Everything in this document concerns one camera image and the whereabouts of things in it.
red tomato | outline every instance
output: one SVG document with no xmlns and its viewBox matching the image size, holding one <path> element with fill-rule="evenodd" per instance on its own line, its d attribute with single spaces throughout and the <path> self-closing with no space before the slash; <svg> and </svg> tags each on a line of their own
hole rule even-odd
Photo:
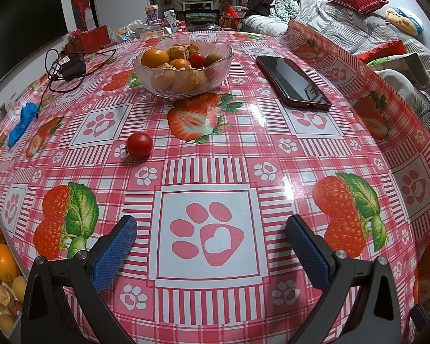
<svg viewBox="0 0 430 344">
<path fill-rule="evenodd" d="M 153 149 L 153 140 L 146 133 L 133 133 L 126 141 L 126 149 L 134 158 L 143 158 L 150 155 Z"/>
<path fill-rule="evenodd" d="M 193 53 L 189 56 L 189 63 L 191 63 L 193 68 L 203 68 L 205 57 L 201 53 Z"/>
</svg>

television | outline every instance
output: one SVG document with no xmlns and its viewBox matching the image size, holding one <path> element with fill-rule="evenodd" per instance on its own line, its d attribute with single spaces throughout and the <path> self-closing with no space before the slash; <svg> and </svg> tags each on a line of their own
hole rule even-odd
<svg viewBox="0 0 430 344">
<path fill-rule="evenodd" d="M 0 9 L 0 80 L 67 33 L 61 0 L 7 0 Z"/>
</svg>

red pillow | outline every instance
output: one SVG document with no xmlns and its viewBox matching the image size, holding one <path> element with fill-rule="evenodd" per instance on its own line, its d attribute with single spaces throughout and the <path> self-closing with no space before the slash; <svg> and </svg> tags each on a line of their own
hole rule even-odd
<svg viewBox="0 0 430 344">
<path fill-rule="evenodd" d="M 361 60 L 365 65 L 374 61 L 375 59 L 388 57 L 389 55 L 398 55 L 398 54 L 408 54 L 403 46 L 403 41 L 401 40 L 392 40 L 384 45 L 381 45 L 373 50 L 363 53 L 358 56 L 358 59 Z"/>
<path fill-rule="evenodd" d="M 231 5 L 229 5 L 223 16 L 220 18 L 220 26 L 224 28 L 236 28 L 239 24 L 240 20 L 238 19 L 223 19 L 223 17 L 232 17 L 232 18 L 239 18 L 236 11 L 233 9 Z"/>
<path fill-rule="evenodd" d="M 330 0 L 361 14 L 369 14 L 388 3 L 386 0 Z"/>
</svg>

fruit bowl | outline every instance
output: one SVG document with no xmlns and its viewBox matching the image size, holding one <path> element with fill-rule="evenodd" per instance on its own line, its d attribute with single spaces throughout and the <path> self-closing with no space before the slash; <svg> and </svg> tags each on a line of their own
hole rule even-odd
<svg viewBox="0 0 430 344">
<path fill-rule="evenodd" d="M 204 56 L 218 53 L 223 56 L 223 59 L 214 62 L 203 70 L 188 69 L 175 71 L 142 66 L 140 64 L 142 53 L 136 56 L 132 60 L 132 63 L 134 64 L 137 78 L 141 81 L 145 89 L 163 98 L 177 99 L 211 91 L 226 79 L 233 58 L 232 47 L 230 45 L 168 39 L 161 41 L 155 48 L 167 50 L 174 44 L 186 43 L 197 46 L 199 53 Z"/>
</svg>

screw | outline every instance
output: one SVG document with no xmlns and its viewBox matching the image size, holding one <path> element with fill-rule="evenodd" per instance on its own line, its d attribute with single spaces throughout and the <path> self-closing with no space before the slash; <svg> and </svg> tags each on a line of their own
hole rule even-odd
<svg viewBox="0 0 430 344">
<path fill-rule="evenodd" d="M 336 250 L 335 255 L 338 259 L 341 259 L 341 260 L 344 260 L 347 258 L 347 253 L 343 249 Z"/>
<path fill-rule="evenodd" d="M 44 263 L 45 257 L 44 256 L 39 256 L 35 259 L 34 263 L 37 265 L 40 265 L 42 263 Z"/>
<path fill-rule="evenodd" d="M 379 256 L 377 258 L 377 262 L 381 265 L 387 265 L 388 264 L 388 260 L 384 256 Z"/>
<path fill-rule="evenodd" d="M 82 249 L 75 254 L 75 257 L 79 260 L 84 260 L 87 257 L 87 251 Z"/>
</svg>

